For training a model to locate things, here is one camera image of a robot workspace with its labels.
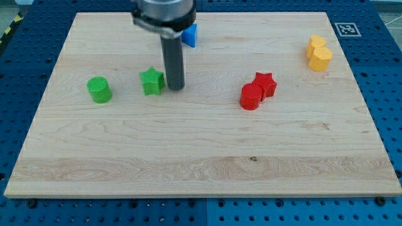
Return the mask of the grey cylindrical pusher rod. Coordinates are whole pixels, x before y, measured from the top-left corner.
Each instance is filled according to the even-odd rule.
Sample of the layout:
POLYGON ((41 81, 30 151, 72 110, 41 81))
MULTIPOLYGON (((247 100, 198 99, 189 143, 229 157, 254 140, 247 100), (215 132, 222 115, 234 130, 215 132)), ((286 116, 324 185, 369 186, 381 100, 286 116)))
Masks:
POLYGON ((168 87, 174 91, 181 90, 185 86, 181 37, 168 39, 161 36, 160 40, 168 87))

